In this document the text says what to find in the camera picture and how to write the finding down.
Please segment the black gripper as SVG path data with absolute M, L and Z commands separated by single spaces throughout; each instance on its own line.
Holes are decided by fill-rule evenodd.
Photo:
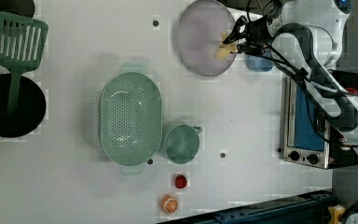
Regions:
M 237 53 L 261 56 L 272 40 L 268 30 L 267 18 L 262 17 L 256 21 L 248 22 L 244 16 L 240 16 L 223 43 L 231 44 L 243 38 L 245 38 L 245 44 L 237 46 Z

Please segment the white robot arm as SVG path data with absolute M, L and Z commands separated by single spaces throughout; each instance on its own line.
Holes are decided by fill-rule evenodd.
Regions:
M 274 7 L 255 21 L 239 17 L 222 43 L 233 43 L 235 53 L 254 56 L 270 49 L 275 66 L 358 155 L 358 94 L 348 92 L 329 72 L 342 53 L 351 0 L 273 2 Z

